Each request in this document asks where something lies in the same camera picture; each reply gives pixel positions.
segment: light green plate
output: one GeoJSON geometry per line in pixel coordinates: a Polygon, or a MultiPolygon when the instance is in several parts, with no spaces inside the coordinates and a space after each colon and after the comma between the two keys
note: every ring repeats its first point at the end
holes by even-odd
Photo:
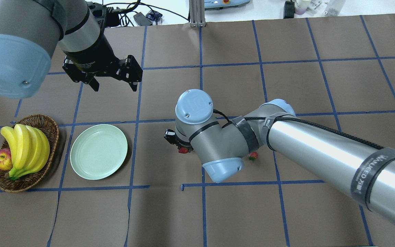
{"type": "Polygon", "coordinates": [[[83,131],[71,147],[72,169],[82,178],[98,180],[113,174],[127,155],[127,139],[113,125],[95,125],[83,131]]]}

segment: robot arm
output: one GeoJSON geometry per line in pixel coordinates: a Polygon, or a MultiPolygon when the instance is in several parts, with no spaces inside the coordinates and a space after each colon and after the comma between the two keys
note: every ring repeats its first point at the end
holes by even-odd
{"type": "Polygon", "coordinates": [[[114,55],[103,34],[106,12],[84,0],[0,0],[0,95],[35,94],[57,44],[67,55],[63,68],[73,81],[97,91],[94,76],[108,76],[136,91],[142,69],[132,55],[124,60],[114,55]]]}
{"type": "Polygon", "coordinates": [[[395,150],[297,119],[279,99],[225,127],[213,116],[210,96],[198,89],[184,92],[175,111],[176,129],[165,138],[193,148],[215,183],[241,170],[241,158],[266,145],[395,225],[395,150]]]}

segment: red apple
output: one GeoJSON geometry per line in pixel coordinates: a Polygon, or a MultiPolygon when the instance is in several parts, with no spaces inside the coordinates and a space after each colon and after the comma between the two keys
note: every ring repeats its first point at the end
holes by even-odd
{"type": "Polygon", "coordinates": [[[13,163],[11,162],[10,148],[4,148],[0,150],[0,169],[11,170],[13,163]]]}

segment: brown basket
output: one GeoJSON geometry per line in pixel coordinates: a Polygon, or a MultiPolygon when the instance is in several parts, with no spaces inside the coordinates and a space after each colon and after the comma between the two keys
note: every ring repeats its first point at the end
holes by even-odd
{"type": "MultiPolygon", "coordinates": [[[[52,119],[47,115],[42,115],[42,114],[30,115],[28,117],[19,120],[17,124],[30,125],[31,127],[40,129],[45,134],[45,136],[47,136],[48,142],[50,143],[50,156],[45,166],[39,172],[27,174],[25,176],[20,177],[16,181],[12,181],[5,178],[4,175],[6,174],[7,171],[0,170],[0,189],[2,189],[5,192],[22,192],[27,189],[30,189],[31,187],[39,183],[45,177],[48,170],[50,170],[51,164],[53,163],[53,158],[56,153],[56,148],[59,142],[59,127],[56,121],[54,121],[54,119],[52,119]]],[[[4,139],[1,149],[7,147],[8,147],[8,143],[4,139]]]]}

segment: blue cap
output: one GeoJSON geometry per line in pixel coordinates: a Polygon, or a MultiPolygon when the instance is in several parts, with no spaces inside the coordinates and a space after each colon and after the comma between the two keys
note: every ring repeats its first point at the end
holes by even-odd
{"type": "Polygon", "coordinates": [[[292,106],[290,106],[290,104],[288,104],[285,100],[280,99],[280,98],[276,98],[275,100],[271,100],[268,103],[264,103],[263,105],[276,105],[279,108],[282,108],[285,112],[287,112],[288,114],[294,115],[295,116],[295,111],[292,108],[292,106]]]}
{"type": "Polygon", "coordinates": [[[50,55],[38,44],[0,34],[0,96],[33,96],[50,70],[50,55]]]}
{"type": "Polygon", "coordinates": [[[242,170],[244,164],[242,158],[224,158],[218,161],[210,161],[202,165],[211,180],[221,183],[238,171],[242,170]]]}
{"type": "Polygon", "coordinates": [[[198,125],[213,115],[213,100],[202,90],[190,89],[179,97],[175,112],[181,122],[198,125]]]}

